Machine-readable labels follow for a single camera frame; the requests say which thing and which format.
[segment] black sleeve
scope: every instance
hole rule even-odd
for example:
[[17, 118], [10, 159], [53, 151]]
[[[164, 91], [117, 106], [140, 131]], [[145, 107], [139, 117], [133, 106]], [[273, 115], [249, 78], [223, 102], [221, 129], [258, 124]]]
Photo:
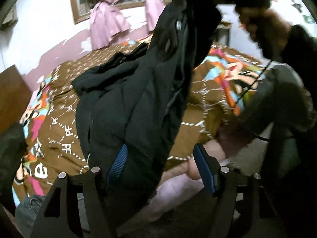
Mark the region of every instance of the black sleeve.
[[281, 54], [283, 62], [291, 66], [302, 78], [317, 108], [316, 71], [317, 43], [299, 25], [292, 27], [287, 46]]

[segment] pink curtain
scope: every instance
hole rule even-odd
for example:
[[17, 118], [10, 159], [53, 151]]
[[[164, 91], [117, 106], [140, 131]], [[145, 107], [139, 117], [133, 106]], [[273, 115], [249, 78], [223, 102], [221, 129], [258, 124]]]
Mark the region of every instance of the pink curtain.
[[153, 31], [159, 16], [165, 8], [164, 3], [161, 0], [146, 0], [145, 2], [145, 14], [148, 31]]
[[92, 49], [100, 49], [109, 45], [120, 32], [130, 28], [126, 18], [113, 5], [119, 0], [101, 0], [95, 5], [90, 16]]

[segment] gray cloth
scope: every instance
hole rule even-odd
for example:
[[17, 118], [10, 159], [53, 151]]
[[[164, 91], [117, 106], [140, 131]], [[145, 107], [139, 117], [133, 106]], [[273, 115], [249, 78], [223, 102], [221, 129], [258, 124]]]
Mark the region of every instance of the gray cloth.
[[[20, 232], [24, 238], [30, 238], [35, 219], [40, 207], [44, 202], [45, 196], [33, 195], [26, 197], [15, 210], [15, 219]], [[85, 202], [83, 193], [77, 194], [80, 224], [84, 238], [90, 237], [89, 225], [86, 216]]]

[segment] patterned bedsheet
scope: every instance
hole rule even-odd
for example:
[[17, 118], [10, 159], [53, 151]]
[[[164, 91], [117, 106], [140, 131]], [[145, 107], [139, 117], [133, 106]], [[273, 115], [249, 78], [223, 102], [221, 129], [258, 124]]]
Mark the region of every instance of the patterned bedsheet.
[[[67, 61], [41, 83], [36, 99], [21, 119], [28, 153], [22, 158], [12, 186], [16, 205], [25, 196], [47, 194], [60, 172], [77, 175], [88, 170], [77, 136], [78, 96], [71, 82], [87, 69], [105, 63], [116, 52], [129, 53], [137, 46], [135, 42], [111, 46], [75, 62]], [[208, 56], [194, 70], [187, 109], [166, 169], [186, 161], [195, 143], [212, 139], [232, 112], [239, 114], [243, 110], [256, 85], [231, 108], [261, 68], [261, 63], [250, 56], [217, 44], [212, 46]]]

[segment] human hand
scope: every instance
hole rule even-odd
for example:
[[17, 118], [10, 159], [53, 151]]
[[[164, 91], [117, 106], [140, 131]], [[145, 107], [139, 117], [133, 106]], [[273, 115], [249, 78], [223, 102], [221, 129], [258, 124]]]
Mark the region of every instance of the human hand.
[[281, 60], [280, 54], [287, 45], [291, 25], [272, 9], [235, 7], [239, 20], [245, 24], [250, 39], [258, 43], [263, 56]]

